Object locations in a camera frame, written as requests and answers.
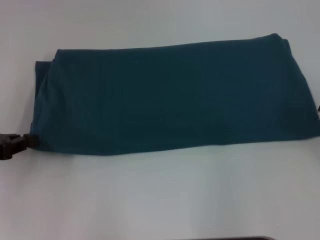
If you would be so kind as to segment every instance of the white table surface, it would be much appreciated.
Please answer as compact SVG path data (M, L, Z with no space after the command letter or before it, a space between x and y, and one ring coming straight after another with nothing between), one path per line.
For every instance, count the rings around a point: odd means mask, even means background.
M320 103L320 2L4 0L0 133L28 132L35 61L60 49L278 33ZM118 156L27 150L0 161L1 240L320 238L320 138Z

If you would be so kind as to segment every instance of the teal fabric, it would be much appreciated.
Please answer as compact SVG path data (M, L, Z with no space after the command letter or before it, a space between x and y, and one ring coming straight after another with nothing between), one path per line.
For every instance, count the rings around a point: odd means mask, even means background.
M61 50L36 63L36 148L117 155L320 135L287 40Z

